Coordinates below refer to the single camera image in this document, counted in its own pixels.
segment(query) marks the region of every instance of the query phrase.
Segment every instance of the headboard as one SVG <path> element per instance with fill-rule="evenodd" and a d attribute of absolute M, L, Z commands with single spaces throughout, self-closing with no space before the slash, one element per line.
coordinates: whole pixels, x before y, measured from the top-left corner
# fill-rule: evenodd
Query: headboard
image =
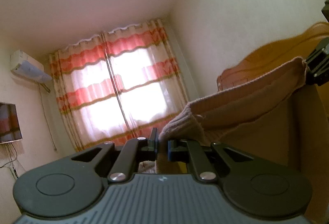
<path fill-rule="evenodd" d="M 318 22 L 298 36 L 266 44 L 245 57 L 237 66 L 224 70 L 217 77 L 218 91 L 251 81 L 293 57 L 306 58 L 326 37 L 329 37 L 329 23 Z M 329 83 L 317 87 L 317 90 L 329 118 Z"/>

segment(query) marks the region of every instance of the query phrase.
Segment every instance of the wall-mounted tv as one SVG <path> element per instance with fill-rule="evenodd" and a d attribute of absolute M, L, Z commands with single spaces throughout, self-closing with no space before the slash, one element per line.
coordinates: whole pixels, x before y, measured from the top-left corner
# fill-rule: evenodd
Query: wall-mounted tv
<path fill-rule="evenodd" d="M 0 144 L 22 139 L 14 104 L 0 102 Z"/>

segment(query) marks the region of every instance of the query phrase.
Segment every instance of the white logo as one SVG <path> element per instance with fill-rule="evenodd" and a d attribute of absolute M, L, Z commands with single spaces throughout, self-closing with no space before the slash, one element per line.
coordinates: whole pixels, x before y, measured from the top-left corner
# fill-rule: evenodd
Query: white logo
<path fill-rule="evenodd" d="M 168 178 L 166 176 L 162 176 L 159 178 L 159 181 L 165 182 Z"/>

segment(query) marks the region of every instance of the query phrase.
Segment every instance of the silver screw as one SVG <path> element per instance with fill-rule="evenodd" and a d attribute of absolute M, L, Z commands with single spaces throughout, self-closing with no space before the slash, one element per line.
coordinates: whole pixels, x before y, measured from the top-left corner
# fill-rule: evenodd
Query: silver screw
<path fill-rule="evenodd" d="M 123 181 L 126 179 L 126 175 L 124 173 L 113 173 L 110 175 L 110 179 L 113 181 Z"/>
<path fill-rule="evenodd" d="M 200 174 L 202 180 L 213 180 L 216 178 L 216 174 L 210 171 L 202 172 Z"/>

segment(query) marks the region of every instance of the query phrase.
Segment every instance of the sheer curtain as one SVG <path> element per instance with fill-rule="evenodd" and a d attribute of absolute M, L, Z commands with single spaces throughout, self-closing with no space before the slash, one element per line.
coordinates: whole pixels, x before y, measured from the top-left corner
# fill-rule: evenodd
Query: sheer curtain
<path fill-rule="evenodd" d="M 59 110 L 76 150 L 162 129 L 187 103 L 160 20 L 102 33 L 50 55 Z"/>

